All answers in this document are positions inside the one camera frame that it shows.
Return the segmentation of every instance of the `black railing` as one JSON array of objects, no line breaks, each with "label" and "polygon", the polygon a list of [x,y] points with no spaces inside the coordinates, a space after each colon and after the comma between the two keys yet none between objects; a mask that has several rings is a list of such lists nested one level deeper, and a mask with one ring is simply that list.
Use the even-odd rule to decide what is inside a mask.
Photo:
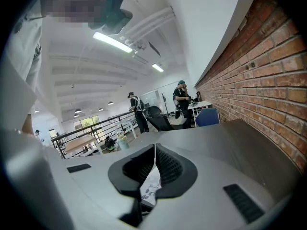
[{"label": "black railing", "polygon": [[[98,144],[105,141],[107,136],[113,136],[116,135],[115,131],[115,124],[119,121],[123,121],[126,118],[130,118],[134,116],[134,112],[128,112],[128,113],[123,113],[117,116],[113,116],[111,118],[108,118],[104,121],[101,121],[99,123],[95,123],[93,125],[87,126],[87,127],[83,127],[80,129],[77,129],[75,131],[72,131],[70,133],[64,133],[58,137],[53,138],[51,141],[53,143],[54,148],[58,149],[59,153],[61,154],[62,158],[65,159],[65,155],[67,155],[67,153],[65,152],[66,149],[66,144],[72,140],[78,139],[82,136],[85,135],[91,135],[91,136],[95,136]],[[128,126],[128,124],[120,124],[120,128],[123,132],[126,131],[126,127]],[[77,134],[76,137],[69,139],[69,136]],[[88,147],[84,147],[82,151],[76,153],[75,155],[78,155],[79,153],[83,153],[86,152],[87,150],[89,150]]]}]

